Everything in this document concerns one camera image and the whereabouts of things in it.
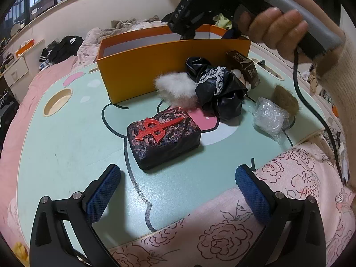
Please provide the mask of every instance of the white fur pom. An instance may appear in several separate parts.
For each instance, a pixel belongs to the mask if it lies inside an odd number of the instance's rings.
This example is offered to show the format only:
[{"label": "white fur pom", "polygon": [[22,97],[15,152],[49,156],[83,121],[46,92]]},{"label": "white fur pom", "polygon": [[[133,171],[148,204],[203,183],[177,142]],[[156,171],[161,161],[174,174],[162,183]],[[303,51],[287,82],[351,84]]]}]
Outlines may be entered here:
[{"label": "white fur pom", "polygon": [[196,83],[185,72],[161,75],[154,84],[159,96],[173,107],[189,108],[197,104]]}]

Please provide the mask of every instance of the wall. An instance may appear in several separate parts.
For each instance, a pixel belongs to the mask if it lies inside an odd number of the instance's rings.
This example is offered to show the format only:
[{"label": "wall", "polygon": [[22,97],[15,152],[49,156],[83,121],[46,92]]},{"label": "wall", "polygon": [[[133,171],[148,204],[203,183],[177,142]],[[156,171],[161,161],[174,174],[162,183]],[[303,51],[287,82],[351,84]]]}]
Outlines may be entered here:
[{"label": "wall", "polygon": [[346,33],[348,38],[356,45],[356,28],[345,9],[341,6],[340,28]]},{"label": "wall", "polygon": [[48,45],[53,40],[62,40],[67,35],[85,38],[94,27],[110,28],[112,20],[130,17],[147,19],[155,14],[162,19],[174,11],[180,0],[66,0],[49,9],[21,32],[6,47],[3,56],[16,51],[26,40],[45,40]]}]

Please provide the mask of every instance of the floral blanket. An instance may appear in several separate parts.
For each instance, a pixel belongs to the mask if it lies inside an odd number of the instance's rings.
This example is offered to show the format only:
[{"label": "floral blanket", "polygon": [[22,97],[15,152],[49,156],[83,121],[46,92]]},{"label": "floral blanket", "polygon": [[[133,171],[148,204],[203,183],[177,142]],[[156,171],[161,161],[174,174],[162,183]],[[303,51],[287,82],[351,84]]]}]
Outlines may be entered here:
[{"label": "floral blanket", "polygon": [[[282,191],[289,198],[316,198],[325,231],[327,266],[341,254],[355,231],[350,208],[355,194],[342,186],[332,162],[329,146],[318,136],[256,172],[273,191]],[[165,229],[110,252],[122,267],[235,267],[262,229],[236,187]]]}]

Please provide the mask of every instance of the black satin cloth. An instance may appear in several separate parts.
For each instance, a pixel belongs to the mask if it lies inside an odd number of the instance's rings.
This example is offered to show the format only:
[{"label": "black satin cloth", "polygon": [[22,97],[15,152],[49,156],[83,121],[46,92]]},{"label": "black satin cloth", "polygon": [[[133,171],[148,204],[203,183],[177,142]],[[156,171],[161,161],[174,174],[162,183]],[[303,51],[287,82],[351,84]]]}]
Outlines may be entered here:
[{"label": "black satin cloth", "polygon": [[190,57],[186,61],[188,76],[198,83],[195,93],[202,109],[222,120],[230,120],[239,116],[247,88],[234,73],[225,68],[222,91],[214,95],[216,77],[210,77],[205,82],[199,83],[201,77],[212,69],[216,67],[213,67],[205,58]]}]

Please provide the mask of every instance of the cabinet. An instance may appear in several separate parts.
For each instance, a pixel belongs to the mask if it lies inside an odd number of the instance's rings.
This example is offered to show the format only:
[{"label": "cabinet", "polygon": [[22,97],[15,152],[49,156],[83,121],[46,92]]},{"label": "cabinet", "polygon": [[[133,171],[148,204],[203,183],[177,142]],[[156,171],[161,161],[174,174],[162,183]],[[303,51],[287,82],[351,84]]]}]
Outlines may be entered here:
[{"label": "cabinet", "polygon": [[21,103],[28,91],[28,87],[39,72],[40,56],[45,48],[44,40],[36,43],[17,58],[3,73],[3,76],[14,94]]}]

